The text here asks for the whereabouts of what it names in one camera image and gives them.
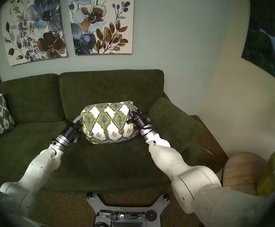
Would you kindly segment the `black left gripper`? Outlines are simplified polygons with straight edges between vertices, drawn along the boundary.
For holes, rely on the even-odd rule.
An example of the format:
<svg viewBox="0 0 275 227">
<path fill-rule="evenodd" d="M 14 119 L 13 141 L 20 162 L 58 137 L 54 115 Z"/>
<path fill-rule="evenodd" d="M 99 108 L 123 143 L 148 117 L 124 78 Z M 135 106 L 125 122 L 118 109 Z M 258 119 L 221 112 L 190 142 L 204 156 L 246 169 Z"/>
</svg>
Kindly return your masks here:
<svg viewBox="0 0 275 227">
<path fill-rule="evenodd" d="M 63 137 L 69 142 L 77 143 L 82 136 L 82 126 L 81 117 L 76 117 L 72 122 L 66 122 L 66 127 L 63 130 Z"/>
</svg>

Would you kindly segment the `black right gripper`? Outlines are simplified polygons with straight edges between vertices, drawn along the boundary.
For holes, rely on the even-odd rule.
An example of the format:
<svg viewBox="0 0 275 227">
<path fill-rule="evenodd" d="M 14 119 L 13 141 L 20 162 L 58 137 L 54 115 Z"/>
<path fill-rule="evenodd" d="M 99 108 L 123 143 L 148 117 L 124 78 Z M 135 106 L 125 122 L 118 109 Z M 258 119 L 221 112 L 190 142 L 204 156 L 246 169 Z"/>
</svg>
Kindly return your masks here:
<svg viewBox="0 0 275 227">
<path fill-rule="evenodd" d="M 129 106 L 129 119 L 127 120 L 127 124 L 132 124 L 134 129 L 139 130 L 139 132 L 151 132 L 151 120 L 149 117 L 141 113 L 138 108 L 134 106 Z"/>
</svg>

